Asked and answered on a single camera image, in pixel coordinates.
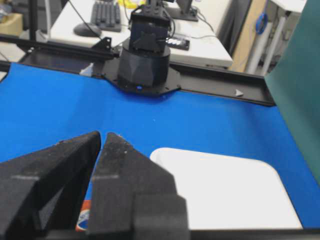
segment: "keyboard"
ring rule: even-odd
[[[113,0],[96,1],[93,5],[91,21],[101,30],[111,32],[121,32],[120,6]]]

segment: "metal bracket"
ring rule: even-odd
[[[112,50],[111,43],[112,43],[112,38],[106,36],[102,40],[100,40],[97,44],[95,44],[92,47],[92,49],[107,51],[110,53]]]

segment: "cable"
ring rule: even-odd
[[[205,35],[200,37],[190,36],[192,39],[204,39],[204,38],[218,38],[216,35]]]
[[[172,17],[170,17],[170,19],[171,19],[171,22],[173,23],[173,32],[172,32],[171,36],[170,36],[168,39],[172,39],[172,38],[174,37],[175,33],[176,33],[176,23],[175,23],[175,20],[174,20]]]
[[[199,16],[198,16],[198,19],[200,19],[202,22],[206,23],[206,24],[210,27],[211,31],[212,31],[214,34],[216,34],[214,28],[212,27],[212,25],[211,25],[210,23],[208,23],[206,20],[200,18]]]
[[[86,27],[91,31],[93,32],[93,34],[95,34],[101,41],[102,41],[102,38],[95,32],[92,30],[92,28],[88,25],[88,23],[86,23],[86,21],[83,19],[83,17],[80,15],[80,13],[78,12],[78,10],[75,8],[75,6],[72,4],[71,0],[68,0],[71,7],[74,9],[74,11],[76,12],[76,14],[78,14],[78,16],[81,18],[82,22],[86,25]]]
[[[192,6],[191,9],[193,10],[194,15],[196,15],[199,20],[201,20],[202,22],[207,24],[210,27],[210,29],[212,30],[212,32],[214,34],[216,34],[214,27],[207,21],[205,15],[203,15],[201,13],[200,9],[197,8],[196,6]]]
[[[126,19],[128,20],[128,22],[130,24],[130,19],[129,19],[128,14],[127,14],[127,7],[126,7],[126,1],[125,0],[123,0],[123,6],[124,6],[125,17],[126,17]]]
[[[0,55],[7,61],[10,62],[10,60],[0,51]]]

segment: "green board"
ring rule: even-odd
[[[320,185],[320,0],[307,1],[285,54],[265,80]]]

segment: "black mounting plate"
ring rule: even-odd
[[[130,84],[119,81],[118,69],[119,69],[119,58],[113,60],[107,60],[103,66],[102,76],[108,80],[111,84],[116,86],[127,93],[134,93],[145,96],[160,96],[169,92],[180,90],[181,76],[180,73],[173,68],[169,67],[168,76],[166,82],[157,86],[147,87],[136,84]]]

